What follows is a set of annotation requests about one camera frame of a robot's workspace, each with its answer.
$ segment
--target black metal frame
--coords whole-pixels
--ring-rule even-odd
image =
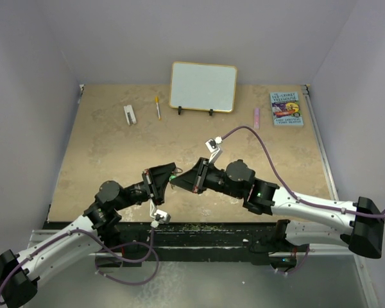
[[[44,223],[43,229],[60,230],[68,224]],[[150,223],[118,223],[116,227],[122,243],[148,242]],[[154,249],[161,261],[270,265],[279,263],[282,257],[270,256],[269,253],[289,253],[293,249],[280,234],[280,229],[279,223],[170,223],[156,229]],[[147,248],[142,246],[130,246],[125,249],[125,255],[139,259],[146,251]],[[306,251],[306,246],[297,247],[297,251]],[[154,257],[150,256],[148,260],[153,261]]]

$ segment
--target whiteboard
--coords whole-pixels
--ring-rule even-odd
[[[169,105],[171,108],[231,112],[236,83],[235,66],[174,62]]]

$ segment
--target pink eraser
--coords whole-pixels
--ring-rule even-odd
[[[254,128],[259,128],[259,108],[254,109]]]

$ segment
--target pen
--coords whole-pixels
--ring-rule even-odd
[[[155,97],[155,104],[157,105],[158,120],[161,120],[160,107],[158,105],[158,96]]]

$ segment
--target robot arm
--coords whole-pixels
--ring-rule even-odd
[[[207,142],[207,147],[211,147],[211,158],[200,158],[191,170],[173,178],[171,185],[196,194],[211,189],[242,199],[243,207],[254,214],[285,215],[313,221],[286,222],[284,237],[291,244],[336,244],[347,246],[350,251],[364,257],[381,257],[384,220],[347,213],[349,210],[380,214],[370,199],[360,197],[358,202],[333,201],[302,194],[296,194],[296,199],[283,187],[256,178],[255,171],[249,169],[242,160],[231,162],[225,170],[218,169],[214,165],[222,152],[218,144],[216,140]],[[300,203],[300,198],[337,207],[339,211],[311,207]]]
[[[119,231],[116,224],[121,220],[117,211],[148,200],[154,205],[163,204],[166,186],[175,169],[174,163],[146,169],[141,182],[125,188],[115,181],[107,181],[99,188],[94,203],[67,227],[16,255],[11,250],[2,253],[0,289],[7,307],[18,308],[29,302],[37,289],[58,272],[100,250],[100,245],[82,231],[107,246],[117,244]],[[154,217],[156,226],[168,221],[160,212]],[[7,278],[14,269],[16,272]]]

